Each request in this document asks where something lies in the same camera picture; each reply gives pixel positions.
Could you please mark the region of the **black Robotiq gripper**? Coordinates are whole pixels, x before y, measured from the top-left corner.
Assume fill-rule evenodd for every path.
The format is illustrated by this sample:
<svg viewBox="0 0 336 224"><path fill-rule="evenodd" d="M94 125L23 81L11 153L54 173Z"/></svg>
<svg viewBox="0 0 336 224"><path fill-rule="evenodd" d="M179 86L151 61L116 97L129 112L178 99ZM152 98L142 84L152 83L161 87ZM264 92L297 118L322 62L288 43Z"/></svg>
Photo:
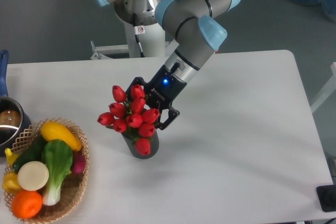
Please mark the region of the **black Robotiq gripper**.
<svg viewBox="0 0 336 224"><path fill-rule="evenodd" d="M172 106L172 102L186 85L186 82L179 80L163 65L147 83L142 77L135 77L127 88L126 94L128 98L145 98L145 95L148 95L146 104L160 112L155 128L162 131L180 115L180 112ZM167 119L161 121L162 112L165 110L167 110Z"/></svg>

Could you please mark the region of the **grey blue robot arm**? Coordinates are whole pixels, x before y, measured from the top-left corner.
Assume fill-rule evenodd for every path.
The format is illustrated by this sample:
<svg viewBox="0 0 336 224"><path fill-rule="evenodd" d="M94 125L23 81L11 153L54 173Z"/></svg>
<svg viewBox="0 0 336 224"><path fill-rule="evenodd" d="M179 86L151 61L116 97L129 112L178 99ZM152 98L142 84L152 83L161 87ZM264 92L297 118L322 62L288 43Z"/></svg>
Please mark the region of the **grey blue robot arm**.
<svg viewBox="0 0 336 224"><path fill-rule="evenodd" d="M179 115L172 107L173 100L227 37L215 18L241 0L96 1L100 6L114 7L124 23L131 57L162 55L165 34L177 42L177 48L149 82L141 77L133 80L144 87L149 107L168 111L168 118L158 124L159 129L165 129Z"/></svg>

